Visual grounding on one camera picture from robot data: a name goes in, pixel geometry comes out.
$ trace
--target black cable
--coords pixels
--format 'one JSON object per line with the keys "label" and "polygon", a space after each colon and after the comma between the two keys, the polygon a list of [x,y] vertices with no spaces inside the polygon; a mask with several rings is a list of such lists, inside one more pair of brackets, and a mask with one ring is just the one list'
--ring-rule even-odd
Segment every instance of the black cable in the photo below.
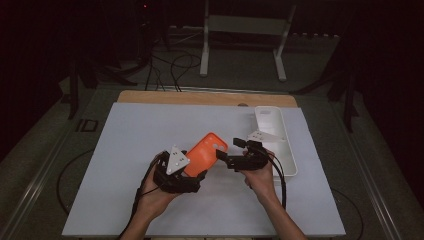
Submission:
{"label": "black cable", "polygon": [[278,176],[280,177],[280,182],[281,182],[281,205],[283,205],[283,208],[286,209],[286,205],[287,205],[287,188],[286,188],[286,181],[284,179],[284,172],[283,172],[283,168],[280,169],[278,168],[277,164],[275,164],[274,160],[269,157],[268,155],[268,160],[271,162],[272,166],[274,166],[275,170],[278,173]]}
{"label": "black cable", "polygon": [[153,68],[153,55],[150,55],[150,59],[149,59],[149,74],[147,75],[147,81],[146,81],[146,85],[144,86],[144,91],[147,91],[147,86],[149,85],[149,81],[150,81],[150,75],[152,74],[152,68]]}
{"label": "black cable", "polygon": [[[180,88],[180,86],[179,86],[179,83],[178,83],[178,81],[180,80],[180,78],[184,75],[184,74],[186,74],[191,68],[195,68],[195,67],[198,67],[198,66],[200,66],[200,64],[201,64],[201,59],[200,59],[200,57],[198,57],[198,56],[196,56],[196,55],[194,55],[194,54],[191,54],[191,53],[189,53],[189,52],[187,52],[187,51],[185,51],[185,50],[174,50],[174,52],[183,52],[184,54],[183,55],[181,55],[181,56],[178,56],[178,57],[176,57],[172,62],[169,62],[169,61],[167,61],[167,60],[165,60],[165,59],[162,59],[162,58],[160,58],[160,57],[157,57],[157,56],[155,56],[155,55],[152,55],[154,58],[156,58],[156,59],[158,59],[158,60],[160,60],[160,61],[162,61],[162,62],[165,62],[165,63],[168,63],[168,64],[170,64],[171,65],[171,67],[170,67],[170,72],[171,72],[171,77],[172,77],[172,80],[173,80],[173,82],[174,82],[174,86],[175,86],[175,90],[177,91],[177,92],[181,92],[182,90],[181,90],[181,88]],[[184,58],[184,57],[190,57],[190,65],[188,65],[188,66],[182,66],[182,65],[179,65],[179,64],[176,64],[176,62],[179,60],[179,59],[181,59],[181,58]],[[198,59],[198,62],[196,63],[196,64],[193,64],[193,62],[194,62],[194,58],[196,58],[196,59]],[[184,69],[184,71],[180,74],[180,75],[178,75],[177,77],[175,76],[175,74],[174,74],[174,68],[175,67],[178,67],[178,68],[183,68]]]}
{"label": "black cable", "polygon": [[76,160],[78,160],[80,157],[82,157],[82,156],[84,156],[85,154],[90,153],[90,152],[92,152],[92,151],[94,151],[94,149],[90,149],[90,150],[88,150],[88,151],[85,151],[85,152],[83,152],[83,153],[79,154],[78,156],[74,157],[73,159],[71,159],[71,161],[69,161],[69,162],[65,165],[65,167],[62,169],[62,171],[60,172],[60,174],[59,174],[59,176],[58,176],[58,178],[57,178],[57,181],[56,181],[56,197],[57,197],[57,200],[59,201],[59,204],[60,204],[60,206],[62,207],[63,211],[66,213],[66,215],[69,215],[69,211],[68,211],[68,209],[66,208],[66,205],[63,203],[62,196],[60,195],[60,181],[61,181],[61,178],[62,178],[63,174],[66,172],[66,170],[68,169],[68,167],[69,167],[72,163],[74,163],[74,162],[75,162]]}
{"label": "black cable", "polygon": [[361,212],[359,211],[358,206],[356,206],[356,204],[348,196],[346,196],[344,193],[342,193],[339,190],[332,188],[332,187],[330,187],[330,189],[331,189],[331,191],[337,192],[338,194],[343,196],[355,208],[356,212],[358,213],[359,220],[361,221],[361,231],[359,232],[359,236],[356,239],[357,240],[361,239],[362,235],[364,234],[364,219],[362,218],[362,215],[361,215]]}
{"label": "black cable", "polygon": [[[284,170],[283,170],[283,166],[281,165],[280,160],[274,154],[271,154],[266,150],[265,151],[262,151],[261,149],[256,149],[256,150],[258,152],[260,152],[262,155],[266,156],[268,158],[268,161],[272,164],[272,166],[277,171],[278,176],[280,177],[280,182],[281,182],[281,205],[283,206],[284,209],[286,209],[287,188],[286,188],[286,181],[284,179]],[[277,160],[278,164],[280,165],[280,168],[278,168],[277,164],[275,164],[274,159]]]}

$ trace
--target table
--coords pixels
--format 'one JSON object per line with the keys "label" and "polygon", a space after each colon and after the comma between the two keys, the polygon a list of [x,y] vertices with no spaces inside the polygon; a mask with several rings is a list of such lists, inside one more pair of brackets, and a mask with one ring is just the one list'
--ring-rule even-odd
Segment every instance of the table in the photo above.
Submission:
{"label": "table", "polygon": [[[182,149],[193,146],[194,138],[200,140],[199,129],[204,133],[205,124],[226,141],[250,131],[246,117],[251,116],[252,108],[234,107],[240,103],[287,106],[282,110],[298,165],[298,175],[287,181],[287,211],[308,236],[344,235],[306,121],[292,96],[138,91],[122,92],[112,107],[62,234],[118,235],[129,219],[135,190],[153,156],[174,143]],[[175,199],[152,222],[147,235],[275,236],[265,211],[243,179],[217,162],[201,182],[199,192]]]}

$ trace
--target cable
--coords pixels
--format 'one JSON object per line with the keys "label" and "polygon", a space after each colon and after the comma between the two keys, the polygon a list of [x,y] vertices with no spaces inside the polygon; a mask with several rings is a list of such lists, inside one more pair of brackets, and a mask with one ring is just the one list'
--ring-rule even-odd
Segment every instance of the cable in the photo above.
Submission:
{"label": "cable", "polygon": [[63,203],[62,196],[60,195],[60,181],[61,181],[62,175],[66,172],[66,170],[68,169],[68,167],[72,163],[74,163],[76,160],[78,160],[80,157],[84,156],[85,154],[93,152],[93,151],[94,151],[94,149],[90,149],[88,151],[85,151],[85,152],[79,154],[78,156],[74,157],[73,159],[71,159],[71,161],[69,161],[65,165],[65,167],[62,169],[62,171],[60,172],[60,174],[57,178],[57,181],[56,181],[56,197],[57,197],[57,200],[59,201],[59,204],[62,207],[63,211],[66,213],[66,215],[69,215],[69,211],[66,208],[66,205]]}
{"label": "cable", "polygon": [[286,181],[284,179],[284,172],[283,172],[283,168],[281,167],[281,171],[278,168],[277,164],[275,164],[274,159],[272,159],[271,157],[269,157],[268,155],[268,160],[271,162],[272,166],[274,166],[275,170],[278,173],[278,176],[280,177],[280,181],[281,181],[281,205],[283,205],[283,208],[286,209],[286,205],[287,205],[287,188],[286,188]]}
{"label": "cable", "polygon": [[[158,56],[155,56],[155,55],[152,55],[152,58],[158,59],[158,60],[160,60],[160,61],[162,61],[162,62],[165,62],[165,63],[168,63],[168,64],[170,64],[170,65],[171,65],[171,66],[170,66],[170,73],[171,73],[172,81],[173,81],[174,86],[175,86],[175,90],[176,90],[177,92],[182,92],[182,90],[181,90],[181,88],[180,88],[180,86],[179,86],[178,81],[179,81],[179,80],[181,79],[181,77],[182,77],[184,74],[186,74],[186,73],[187,73],[187,72],[188,72],[191,68],[195,68],[195,67],[200,66],[200,64],[201,64],[201,59],[200,59],[200,57],[199,57],[199,56],[196,56],[196,55],[194,55],[194,54],[191,54],[191,53],[189,53],[189,52],[187,52],[187,51],[185,51],[185,50],[173,50],[173,51],[171,51],[171,52],[183,52],[184,54],[183,54],[183,55],[180,55],[180,56],[178,56],[178,57],[176,57],[176,58],[174,58],[174,59],[172,60],[172,62],[167,61],[167,60],[165,60],[165,59],[163,59],[163,58],[160,58],[160,57],[158,57]],[[190,57],[190,64],[189,64],[188,66],[184,66],[184,65],[180,65],[180,64],[177,64],[177,63],[176,63],[178,60],[180,60],[180,59],[182,59],[182,58],[184,58],[184,57]],[[178,76],[176,76],[176,75],[174,74],[174,69],[175,69],[175,67],[183,68],[183,69],[184,69],[184,71],[183,71],[181,74],[179,74]]]}
{"label": "cable", "polygon": [[356,206],[356,204],[348,196],[346,196],[344,193],[342,193],[339,190],[337,190],[335,188],[332,188],[332,187],[330,187],[330,189],[331,189],[331,191],[337,192],[338,194],[340,194],[341,196],[343,196],[355,208],[356,212],[358,213],[359,220],[361,221],[361,231],[359,232],[359,236],[356,239],[357,240],[361,239],[362,238],[362,235],[364,234],[364,219],[362,218],[362,215],[361,215],[361,212],[359,211],[358,206]]}

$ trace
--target dark background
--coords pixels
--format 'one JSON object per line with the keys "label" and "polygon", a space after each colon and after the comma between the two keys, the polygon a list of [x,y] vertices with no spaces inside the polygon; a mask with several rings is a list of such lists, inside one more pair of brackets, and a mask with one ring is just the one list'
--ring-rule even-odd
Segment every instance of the dark background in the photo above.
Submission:
{"label": "dark background", "polygon": [[[108,13],[104,11],[108,7],[114,9],[111,6],[117,2],[0,2],[0,159],[62,97],[57,83],[68,76],[69,59],[73,54],[69,44],[76,42],[73,37],[82,37],[78,38],[80,40],[85,37],[78,44],[101,62],[116,61],[117,56],[132,57],[131,54],[125,55],[125,49],[113,41],[113,34],[123,33],[108,32],[111,26],[106,23],[104,16]],[[131,2],[120,2],[126,7],[119,13],[114,12],[115,17],[118,16],[115,19],[126,16],[126,12],[133,14]],[[243,5],[230,5],[229,2],[211,1],[211,10],[215,13],[261,17],[281,16],[281,12],[286,12],[286,5],[280,5],[280,1],[266,1],[265,4],[272,8],[265,6],[263,9],[253,0],[246,0]],[[203,1],[166,3],[169,7],[169,24],[202,26]],[[360,3],[305,0],[299,2],[291,28],[291,33],[306,33],[309,36],[341,36],[337,54],[329,64],[335,68],[347,67],[355,77],[356,90],[363,94],[370,114],[422,206],[423,5],[419,1]],[[134,24],[131,19],[123,18],[119,23],[121,25],[116,24],[131,26]],[[98,43],[96,48],[90,48],[93,46],[90,41]]]}

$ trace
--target orange container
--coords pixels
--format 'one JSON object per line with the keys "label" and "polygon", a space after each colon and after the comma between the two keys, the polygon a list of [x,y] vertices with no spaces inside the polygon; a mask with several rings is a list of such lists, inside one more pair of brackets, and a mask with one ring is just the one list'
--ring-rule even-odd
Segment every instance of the orange container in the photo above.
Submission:
{"label": "orange container", "polygon": [[186,154],[190,164],[184,172],[190,177],[197,177],[199,173],[211,168],[217,160],[216,149],[227,152],[228,145],[216,134],[210,132]]}

